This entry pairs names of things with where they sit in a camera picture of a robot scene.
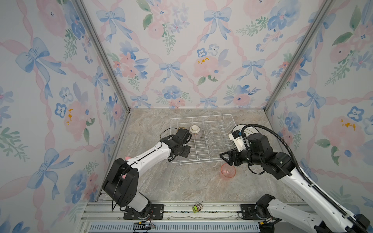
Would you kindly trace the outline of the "white plate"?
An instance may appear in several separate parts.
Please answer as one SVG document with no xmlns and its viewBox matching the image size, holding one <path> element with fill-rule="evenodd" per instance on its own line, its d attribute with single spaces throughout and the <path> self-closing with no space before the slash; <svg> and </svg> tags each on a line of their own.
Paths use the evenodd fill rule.
<svg viewBox="0 0 373 233">
<path fill-rule="evenodd" d="M 242 131 L 242 128 L 245 126 L 245 124 L 239 124 L 239 125 L 236 125 L 233 129 L 232 129 L 232 131 L 231 132 L 235 132 L 235 131 Z M 245 128 L 245 130 L 244 130 L 244 134 L 246 135 L 246 136 L 248 136 L 248 135 L 251 135 L 251 134 L 257 134 L 257 133 L 259 133 L 259 131 L 258 131 L 258 129 L 256 129 L 255 127 L 252 127 L 252 126 L 250 126 L 250 127 L 247 127 L 247 128 Z"/>
</svg>

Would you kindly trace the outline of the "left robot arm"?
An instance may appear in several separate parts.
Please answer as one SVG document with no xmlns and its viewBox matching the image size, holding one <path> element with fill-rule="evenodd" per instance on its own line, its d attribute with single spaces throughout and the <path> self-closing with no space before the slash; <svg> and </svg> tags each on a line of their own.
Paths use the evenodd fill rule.
<svg viewBox="0 0 373 233">
<path fill-rule="evenodd" d="M 141 155 L 129 160 L 116 159 L 105 178 L 103 191 L 119 207 L 130 207 L 145 218 L 150 213 L 151 201 L 138 191 L 139 178 L 159 162 L 171 162 L 179 156 L 187 158 L 191 137 L 188 129 L 179 128 L 176 134 L 161 138 Z"/>
</svg>

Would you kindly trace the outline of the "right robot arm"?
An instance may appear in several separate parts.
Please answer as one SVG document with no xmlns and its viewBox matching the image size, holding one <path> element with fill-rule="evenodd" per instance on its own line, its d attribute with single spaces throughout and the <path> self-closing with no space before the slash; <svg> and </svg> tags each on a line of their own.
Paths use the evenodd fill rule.
<svg viewBox="0 0 373 233">
<path fill-rule="evenodd" d="M 263 195 L 251 211 L 241 211 L 243 219 L 257 217 L 263 226 L 272 228 L 280 221 L 288 222 L 308 233 L 366 233 L 370 221 L 355 215 L 336 203 L 332 197 L 306 175 L 292 157 L 274 152 L 268 138 L 260 133 L 245 135 L 234 131 L 229 139 L 235 148 L 220 154 L 230 166 L 258 165 L 296 192 L 314 211 L 313 214 L 281 202 L 272 195 Z"/>
</svg>

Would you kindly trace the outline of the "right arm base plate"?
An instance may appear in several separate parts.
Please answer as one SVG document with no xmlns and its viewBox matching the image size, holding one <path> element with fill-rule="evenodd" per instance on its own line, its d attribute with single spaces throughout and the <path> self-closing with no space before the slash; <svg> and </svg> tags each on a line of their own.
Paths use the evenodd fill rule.
<svg viewBox="0 0 373 233">
<path fill-rule="evenodd" d="M 256 204 L 241 204 L 238 217 L 242 220 L 261 219 L 258 207 Z"/>
</svg>

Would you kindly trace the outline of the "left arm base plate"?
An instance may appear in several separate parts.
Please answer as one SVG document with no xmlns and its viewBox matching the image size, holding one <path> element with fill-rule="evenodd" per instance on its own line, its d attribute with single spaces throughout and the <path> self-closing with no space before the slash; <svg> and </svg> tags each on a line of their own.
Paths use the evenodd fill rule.
<svg viewBox="0 0 373 233">
<path fill-rule="evenodd" d="M 164 215 L 164 204 L 149 204 L 141 212 L 129 206 L 124 210 L 124 220 L 162 220 Z"/>
</svg>

